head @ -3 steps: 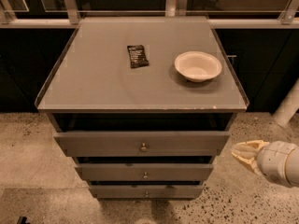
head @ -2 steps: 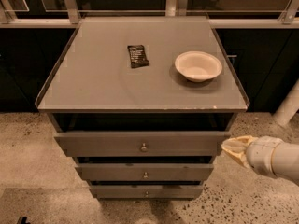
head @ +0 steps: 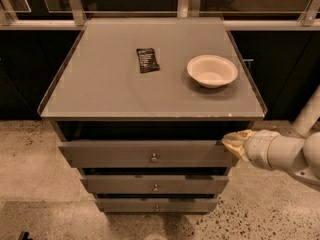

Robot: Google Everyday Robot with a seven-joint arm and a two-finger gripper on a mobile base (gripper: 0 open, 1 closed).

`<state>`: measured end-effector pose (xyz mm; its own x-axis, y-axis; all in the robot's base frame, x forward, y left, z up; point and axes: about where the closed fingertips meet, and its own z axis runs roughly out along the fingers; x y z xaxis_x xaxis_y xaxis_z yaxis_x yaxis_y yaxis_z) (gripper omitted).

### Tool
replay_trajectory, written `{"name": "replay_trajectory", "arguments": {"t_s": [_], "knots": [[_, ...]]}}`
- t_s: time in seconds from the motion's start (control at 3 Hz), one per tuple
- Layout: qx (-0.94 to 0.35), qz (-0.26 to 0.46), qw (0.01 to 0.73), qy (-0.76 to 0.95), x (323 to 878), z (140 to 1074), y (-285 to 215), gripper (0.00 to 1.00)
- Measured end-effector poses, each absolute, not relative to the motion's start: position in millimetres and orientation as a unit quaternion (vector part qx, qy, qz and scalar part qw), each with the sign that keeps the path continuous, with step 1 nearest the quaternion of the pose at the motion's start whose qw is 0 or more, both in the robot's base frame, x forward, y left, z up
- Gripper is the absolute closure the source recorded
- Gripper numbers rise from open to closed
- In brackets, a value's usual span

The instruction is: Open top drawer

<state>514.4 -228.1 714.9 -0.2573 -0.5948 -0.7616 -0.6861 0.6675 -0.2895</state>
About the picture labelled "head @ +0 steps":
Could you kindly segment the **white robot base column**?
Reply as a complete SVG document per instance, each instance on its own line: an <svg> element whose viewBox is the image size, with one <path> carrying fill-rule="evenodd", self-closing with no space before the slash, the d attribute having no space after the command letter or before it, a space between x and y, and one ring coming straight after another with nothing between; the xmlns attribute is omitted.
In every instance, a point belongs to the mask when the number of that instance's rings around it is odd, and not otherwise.
<svg viewBox="0 0 320 240"><path fill-rule="evenodd" d="M320 118L320 85L307 101L297 118L292 123L294 130L301 136L309 134L311 128Z"/></svg>

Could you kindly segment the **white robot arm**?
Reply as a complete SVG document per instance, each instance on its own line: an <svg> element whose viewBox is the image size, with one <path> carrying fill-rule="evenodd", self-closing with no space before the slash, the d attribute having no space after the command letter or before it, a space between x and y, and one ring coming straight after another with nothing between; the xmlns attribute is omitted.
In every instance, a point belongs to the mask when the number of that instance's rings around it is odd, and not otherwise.
<svg viewBox="0 0 320 240"><path fill-rule="evenodd" d="M320 190L320 133L307 138L270 130L226 134L222 143L238 159L269 171L282 171L298 182Z"/></svg>

